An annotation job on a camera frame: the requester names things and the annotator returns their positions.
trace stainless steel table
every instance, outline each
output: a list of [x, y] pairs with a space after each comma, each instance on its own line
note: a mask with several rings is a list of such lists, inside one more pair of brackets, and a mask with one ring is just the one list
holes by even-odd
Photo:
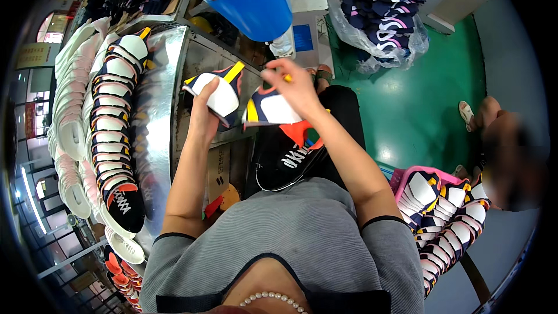
[[[182, 104], [182, 82], [199, 73], [225, 69], [239, 58], [186, 25], [143, 20], [126, 26], [119, 34], [134, 33], [145, 26], [153, 29], [148, 45], [155, 50], [156, 68], [147, 71], [136, 87], [136, 111], [131, 125], [135, 126], [132, 146], [146, 211], [143, 229], [135, 239], [149, 256], [162, 228], [172, 175], [189, 124], [190, 115]], [[262, 83], [259, 70], [245, 64], [238, 120], [232, 129], [218, 133], [212, 147], [253, 136], [257, 131], [251, 128], [242, 132], [240, 126], [240, 117], [249, 98]]]

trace pearl necklace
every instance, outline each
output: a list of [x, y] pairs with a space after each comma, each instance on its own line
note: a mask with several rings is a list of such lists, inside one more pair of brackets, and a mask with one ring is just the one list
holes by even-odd
[[308, 314], [308, 312], [304, 311], [304, 308], [302, 308], [300, 306], [300, 304], [296, 303], [294, 299], [289, 298], [286, 295], [281, 295], [280, 293], [275, 293], [275, 292], [268, 292], [268, 291], [264, 291], [262, 293], [260, 292], [256, 292], [255, 295], [250, 295], [248, 296], [248, 298], [246, 298], [243, 302], [241, 302], [240, 306], [241, 307], [245, 307], [247, 304], [252, 303], [252, 301], [255, 301], [258, 298], [262, 298], [262, 297], [269, 297], [269, 298], [277, 298], [282, 300], [282, 302], [287, 302], [287, 304], [292, 305], [292, 307], [294, 309], [296, 309], [297, 312], [301, 313], [301, 314]]

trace sandal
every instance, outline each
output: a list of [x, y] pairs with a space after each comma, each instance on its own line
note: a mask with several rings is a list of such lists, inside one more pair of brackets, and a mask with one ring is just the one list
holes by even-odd
[[460, 101], [457, 105], [457, 109], [459, 109], [459, 114], [465, 121], [465, 127], [467, 128], [467, 131], [471, 132], [471, 126], [469, 126], [469, 123], [471, 122], [471, 118], [474, 116], [473, 111], [471, 111], [471, 107], [467, 102]]
[[328, 84], [331, 85], [331, 81], [333, 80], [331, 68], [329, 68], [327, 65], [319, 65], [317, 67], [316, 82], [314, 83], [314, 87], [316, 88], [316, 90], [318, 87], [317, 81], [319, 79], [325, 79], [328, 82]]
[[310, 74], [310, 79], [312, 80], [312, 83], [314, 84], [314, 88], [317, 88], [316, 70], [313, 69], [313, 68], [307, 68], [306, 72], [308, 72], [308, 74]]
[[462, 168], [464, 168], [463, 165], [461, 165], [461, 164], [457, 165], [454, 172], [451, 175], [454, 176], [454, 177], [457, 177], [457, 174], [459, 173], [459, 171], [461, 171]]

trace shoe tongue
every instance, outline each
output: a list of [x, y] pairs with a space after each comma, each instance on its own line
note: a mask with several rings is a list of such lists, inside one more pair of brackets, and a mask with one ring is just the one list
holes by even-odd
[[312, 125], [307, 120], [294, 124], [282, 124], [279, 128], [299, 147], [310, 148], [320, 139], [316, 130], [313, 129]]

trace yellow hard hat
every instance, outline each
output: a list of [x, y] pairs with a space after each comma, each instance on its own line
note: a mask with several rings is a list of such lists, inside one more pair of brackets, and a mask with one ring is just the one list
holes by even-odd
[[213, 32], [213, 28], [211, 27], [209, 22], [203, 17], [199, 17], [199, 16], [192, 17], [191, 19], [189, 19], [189, 21], [207, 33]]

